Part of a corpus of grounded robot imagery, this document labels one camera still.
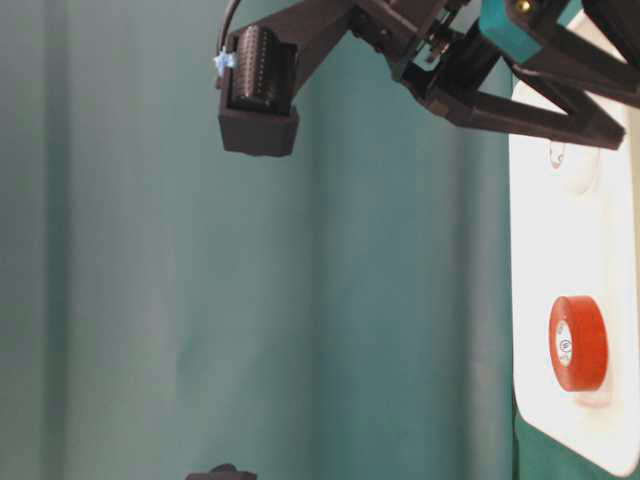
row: screw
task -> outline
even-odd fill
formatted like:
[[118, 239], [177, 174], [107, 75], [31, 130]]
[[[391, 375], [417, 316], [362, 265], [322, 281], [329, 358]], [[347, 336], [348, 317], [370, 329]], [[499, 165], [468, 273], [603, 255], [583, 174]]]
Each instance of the screw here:
[[518, 10], [518, 12], [522, 13], [523, 15], [531, 13], [531, 11], [533, 10], [533, 3], [531, 2], [531, 0], [517, 0], [516, 10]]
[[549, 146], [549, 159], [554, 170], [558, 170], [564, 162], [566, 143], [551, 142]]

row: green fabric backdrop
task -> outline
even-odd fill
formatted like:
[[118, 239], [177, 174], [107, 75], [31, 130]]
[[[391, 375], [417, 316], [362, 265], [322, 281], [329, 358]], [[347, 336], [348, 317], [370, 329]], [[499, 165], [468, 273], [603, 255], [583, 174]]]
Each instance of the green fabric backdrop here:
[[[529, 426], [520, 416], [516, 418], [518, 480], [614, 480], [593, 463], [555, 442], [545, 434]], [[640, 479], [640, 471], [627, 477]]]
[[511, 478], [506, 137], [348, 37], [225, 153], [223, 3], [3, 6], [0, 478]]

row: roll of tape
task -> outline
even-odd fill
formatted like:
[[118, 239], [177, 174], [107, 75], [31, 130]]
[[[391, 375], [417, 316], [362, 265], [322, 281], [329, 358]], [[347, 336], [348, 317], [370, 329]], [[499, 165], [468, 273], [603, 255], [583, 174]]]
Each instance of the roll of tape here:
[[551, 309], [549, 352], [556, 378], [568, 392], [598, 390], [609, 361], [607, 332], [596, 302], [559, 297]]

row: black object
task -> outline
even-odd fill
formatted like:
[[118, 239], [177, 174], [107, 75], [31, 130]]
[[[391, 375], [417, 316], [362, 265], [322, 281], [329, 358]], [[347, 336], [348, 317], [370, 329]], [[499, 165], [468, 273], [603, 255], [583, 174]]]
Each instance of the black object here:
[[[540, 45], [520, 64], [477, 24], [467, 32], [452, 29], [469, 0], [304, 0], [231, 33], [226, 49], [235, 52], [237, 66], [225, 69], [220, 82], [225, 149], [289, 155], [299, 123], [293, 99], [349, 30], [384, 55], [392, 78], [419, 104], [456, 125], [618, 148], [624, 129], [586, 92], [640, 107], [640, 3], [583, 0], [624, 63], [558, 25], [569, 0], [531, 0], [529, 15], [517, 10], [518, 2], [504, 1], [513, 23]], [[429, 61], [437, 61], [432, 70], [416, 62], [425, 47]], [[481, 92], [500, 59], [565, 113]]]
[[227, 463], [214, 468], [209, 473], [192, 473], [187, 480], [256, 480], [257, 478], [255, 473], [239, 472], [235, 466]]

